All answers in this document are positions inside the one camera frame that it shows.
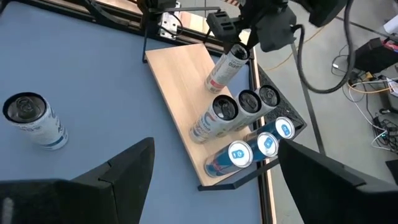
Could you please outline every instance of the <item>can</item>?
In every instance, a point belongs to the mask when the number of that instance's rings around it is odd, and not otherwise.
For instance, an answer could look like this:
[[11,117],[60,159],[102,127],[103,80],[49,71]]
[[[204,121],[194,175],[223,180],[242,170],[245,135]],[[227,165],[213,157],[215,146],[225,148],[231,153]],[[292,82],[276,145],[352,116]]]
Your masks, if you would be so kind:
[[47,150],[56,150],[68,141],[68,132],[48,101],[36,93],[18,93],[4,102],[6,119]]
[[244,141],[233,141],[205,161],[205,171],[210,177],[219,177],[250,166],[253,153]]
[[223,54],[205,80],[206,88],[219,93],[249,60],[250,50],[242,43],[234,44]]
[[204,143],[225,132],[238,115],[238,105],[227,95],[217,96],[190,129],[196,143]]
[[265,116],[267,113],[275,109],[280,103],[279,92],[270,85],[263,85],[255,93],[260,98],[261,108],[255,116],[251,119],[246,120],[246,122],[235,129],[235,131],[240,131],[247,125],[254,123],[259,118]]
[[279,142],[271,133],[263,132],[252,139],[248,139],[246,143],[253,152],[253,162],[263,161],[278,154]]
[[286,117],[278,117],[275,121],[267,123],[263,127],[246,135],[243,140],[247,141],[263,132],[271,133],[276,139],[278,139],[278,141],[280,141],[281,139],[292,139],[295,134],[295,128],[290,119]]
[[228,134],[228,132],[235,130],[236,128],[244,125],[253,119],[261,109],[261,100],[259,96],[251,90],[243,90],[236,97],[235,102],[238,104],[238,115],[234,121],[230,124],[230,128],[225,132],[218,135],[218,137],[223,137]]

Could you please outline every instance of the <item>gray floor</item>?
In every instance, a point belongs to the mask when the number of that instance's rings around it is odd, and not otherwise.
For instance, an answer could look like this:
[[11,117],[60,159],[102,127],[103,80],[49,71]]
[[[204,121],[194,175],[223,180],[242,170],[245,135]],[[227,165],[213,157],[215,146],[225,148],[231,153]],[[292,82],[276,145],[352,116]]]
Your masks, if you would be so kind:
[[[181,2],[183,6],[187,7],[204,6],[203,0],[181,0]],[[289,4],[296,13],[298,21],[305,25],[306,39],[309,38],[315,33],[316,28],[307,22],[308,13],[296,3]],[[207,6],[220,6],[231,16],[237,16],[239,13],[238,8],[221,1],[208,1]],[[203,12],[197,12],[197,14],[204,16]],[[354,3],[350,21],[384,32],[383,23],[395,15],[393,0],[360,0]],[[369,39],[377,37],[376,34],[355,26],[351,26],[351,30],[356,46],[361,46]],[[345,44],[343,22],[335,19],[305,45],[303,66],[305,74],[313,85],[318,88],[330,88],[339,82],[340,77],[336,77],[330,72],[331,61]],[[261,52],[260,48],[257,48],[257,58],[264,70],[279,64],[290,53],[290,47],[271,53]],[[293,58],[267,74],[308,123],[308,128],[300,134],[297,142],[318,150]],[[394,69],[388,69],[383,74],[389,77],[398,77]],[[398,159],[398,157],[391,152],[371,147],[374,137],[370,125],[361,116],[355,105],[345,98],[342,91],[329,95],[311,93],[310,96],[327,156],[361,172],[393,183],[394,179],[384,162]],[[365,109],[365,101],[361,101],[359,106]],[[379,97],[370,95],[369,109],[371,112],[377,112],[380,107]],[[389,118],[398,123],[398,116],[389,116]],[[272,176],[278,223],[302,223],[278,167],[272,170]]]

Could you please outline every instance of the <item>blue tabletop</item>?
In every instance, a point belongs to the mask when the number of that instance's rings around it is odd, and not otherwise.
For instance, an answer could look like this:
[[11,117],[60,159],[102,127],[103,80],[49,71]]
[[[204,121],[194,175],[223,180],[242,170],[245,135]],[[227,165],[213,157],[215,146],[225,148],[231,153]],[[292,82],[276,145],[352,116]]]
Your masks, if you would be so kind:
[[[0,180],[73,179],[150,136],[155,165],[141,223],[260,223],[255,180],[234,191],[197,190],[177,128],[141,62],[142,37],[17,2],[0,17],[0,33],[0,103],[39,93],[70,134],[65,147],[45,151],[0,118]],[[164,47],[171,46],[148,43]],[[229,85],[234,95],[245,88],[247,67]]]

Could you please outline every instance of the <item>wooden board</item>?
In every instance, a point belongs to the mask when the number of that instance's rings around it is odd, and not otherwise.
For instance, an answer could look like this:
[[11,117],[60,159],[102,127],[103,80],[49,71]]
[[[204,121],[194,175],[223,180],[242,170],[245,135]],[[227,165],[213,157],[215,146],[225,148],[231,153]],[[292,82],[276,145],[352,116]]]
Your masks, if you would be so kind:
[[[214,67],[205,46],[193,44],[149,50],[146,57],[201,184],[214,185],[229,177],[231,174],[217,178],[207,176],[204,161],[230,142],[242,139],[250,133],[249,128],[204,144],[194,143],[189,136],[189,129],[217,96],[204,85],[205,78]],[[228,88],[220,94],[231,96]]]

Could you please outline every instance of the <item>can lid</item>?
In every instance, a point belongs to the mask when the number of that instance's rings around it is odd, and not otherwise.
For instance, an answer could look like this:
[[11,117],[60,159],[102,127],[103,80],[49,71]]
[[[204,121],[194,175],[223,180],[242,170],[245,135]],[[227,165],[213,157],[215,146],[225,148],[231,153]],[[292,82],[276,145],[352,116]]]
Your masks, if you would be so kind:
[[253,161],[253,152],[250,146],[244,141],[234,141],[228,148],[229,159],[232,163],[240,168],[250,166]]
[[257,113],[261,109],[261,100],[251,90],[243,90],[238,96],[239,104],[248,113]]
[[259,134],[257,145],[260,151],[267,157],[274,157],[278,154],[279,142],[271,133],[263,132]]
[[278,91],[270,86],[270,85],[264,85],[260,88],[259,90],[259,95],[261,100],[269,106],[278,106],[280,102],[280,96]]
[[275,121],[276,131],[284,139],[291,139],[294,137],[295,128],[293,122],[286,117],[278,117]]
[[36,93],[18,93],[6,100],[3,114],[12,122],[26,124],[41,118],[47,109],[44,98]]
[[231,48],[232,54],[241,60],[246,60],[249,58],[250,53],[247,50],[247,47],[242,43],[234,44]]
[[227,95],[219,95],[213,101],[213,109],[217,116],[225,121],[231,121],[238,115],[238,104]]

